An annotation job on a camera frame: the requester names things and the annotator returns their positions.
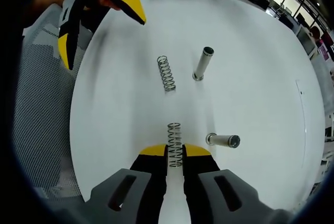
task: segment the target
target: computer monitor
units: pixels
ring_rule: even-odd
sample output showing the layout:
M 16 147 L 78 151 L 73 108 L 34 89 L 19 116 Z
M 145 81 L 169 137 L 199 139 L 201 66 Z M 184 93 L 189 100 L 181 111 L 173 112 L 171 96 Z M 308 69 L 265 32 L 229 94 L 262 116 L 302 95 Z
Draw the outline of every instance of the computer monitor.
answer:
M 272 9 L 274 9 L 275 11 L 277 11 L 278 9 L 280 9 L 280 5 L 277 4 L 275 1 L 272 2 L 271 7 L 272 7 Z
M 292 12 L 291 12 L 291 10 L 290 9 L 288 9 L 287 7 L 285 8 L 285 11 L 288 13 L 288 14 L 292 14 Z
M 311 58 L 318 50 L 317 45 L 315 44 L 313 38 L 309 35 L 309 33 L 303 28 L 303 26 L 299 26 L 296 36 L 301 42 L 306 54 L 309 58 Z
M 306 23 L 305 18 L 303 17 L 303 15 L 301 15 L 300 13 L 297 15 L 296 20 L 298 21 L 299 24 L 301 24 L 303 27 L 306 27 L 307 29 L 309 29 L 309 25 Z

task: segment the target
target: metal cylinder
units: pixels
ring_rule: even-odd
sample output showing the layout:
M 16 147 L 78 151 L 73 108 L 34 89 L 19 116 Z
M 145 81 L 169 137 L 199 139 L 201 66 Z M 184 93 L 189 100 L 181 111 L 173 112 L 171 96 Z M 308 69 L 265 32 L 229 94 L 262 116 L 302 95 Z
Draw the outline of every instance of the metal cylinder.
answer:
M 209 64 L 213 53 L 213 49 L 208 46 L 203 49 L 202 56 L 199 59 L 196 71 L 193 73 L 194 80 L 200 81 L 204 78 L 205 69 Z
M 215 133 L 211 133 L 207 135 L 205 140 L 206 143 L 210 146 L 219 145 L 237 148 L 240 144 L 240 137 L 237 135 L 217 135 Z

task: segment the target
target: chair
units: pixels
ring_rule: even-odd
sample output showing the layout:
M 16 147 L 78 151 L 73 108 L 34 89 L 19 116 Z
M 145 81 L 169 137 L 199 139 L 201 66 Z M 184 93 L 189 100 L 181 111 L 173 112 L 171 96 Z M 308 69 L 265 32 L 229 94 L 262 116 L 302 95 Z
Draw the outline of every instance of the chair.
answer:
M 50 6 L 22 43 L 15 98 L 13 146 L 36 193 L 53 210 L 83 202 L 69 144 L 69 116 L 75 79 L 92 33 L 80 27 L 73 70 L 57 47 L 62 9 Z

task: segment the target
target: person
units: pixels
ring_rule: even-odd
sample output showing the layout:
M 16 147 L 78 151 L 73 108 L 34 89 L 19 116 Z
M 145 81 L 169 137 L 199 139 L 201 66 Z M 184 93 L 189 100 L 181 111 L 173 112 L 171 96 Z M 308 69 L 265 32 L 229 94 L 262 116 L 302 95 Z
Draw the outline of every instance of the person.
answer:
M 315 40 L 316 45 L 319 47 L 321 46 L 321 39 L 320 39 L 320 30 L 316 26 L 310 28 L 309 32 L 312 34 L 313 39 Z
M 63 5 L 64 0 L 31 0 L 23 9 L 21 23 L 23 28 L 31 26 L 52 4 Z M 96 0 L 99 6 L 85 7 L 82 13 L 82 25 L 95 32 L 109 9 L 120 10 L 111 0 Z

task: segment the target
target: silver tube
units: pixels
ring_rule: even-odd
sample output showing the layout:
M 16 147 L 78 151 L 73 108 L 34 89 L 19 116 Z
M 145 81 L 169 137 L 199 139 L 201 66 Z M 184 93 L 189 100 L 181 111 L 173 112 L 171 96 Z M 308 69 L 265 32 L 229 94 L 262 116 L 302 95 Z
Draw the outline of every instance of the silver tube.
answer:
M 205 140 L 206 143 L 210 146 L 219 145 L 237 148 L 240 144 L 240 137 L 237 135 L 217 135 L 215 133 L 211 133 L 207 135 Z
M 203 49 L 202 56 L 199 59 L 196 71 L 193 73 L 194 80 L 200 81 L 204 78 L 205 69 L 209 64 L 213 53 L 213 49 L 208 46 Z

